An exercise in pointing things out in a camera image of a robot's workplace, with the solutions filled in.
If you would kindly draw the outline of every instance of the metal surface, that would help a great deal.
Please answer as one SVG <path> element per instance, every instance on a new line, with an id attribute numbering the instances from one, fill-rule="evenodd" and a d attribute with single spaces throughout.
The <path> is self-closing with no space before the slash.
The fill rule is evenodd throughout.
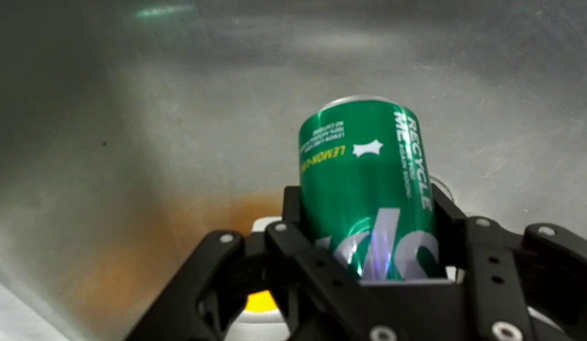
<path id="1" fill-rule="evenodd" d="M 467 212 L 587 237 L 587 0 L 16 0 L 0 281 L 69 339 L 122 338 L 240 197 L 296 182 L 298 123 L 344 95 L 410 106 Z"/>

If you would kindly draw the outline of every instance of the aluminum can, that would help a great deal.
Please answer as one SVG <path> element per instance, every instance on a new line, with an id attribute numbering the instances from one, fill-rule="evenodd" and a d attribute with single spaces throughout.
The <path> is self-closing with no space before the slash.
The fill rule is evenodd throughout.
<path id="1" fill-rule="evenodd" d="M 361 281 L 440 277 L 416 116 L 372 97 L 334 101 L 298 129 L 300 203 L 317 247 Z"/>

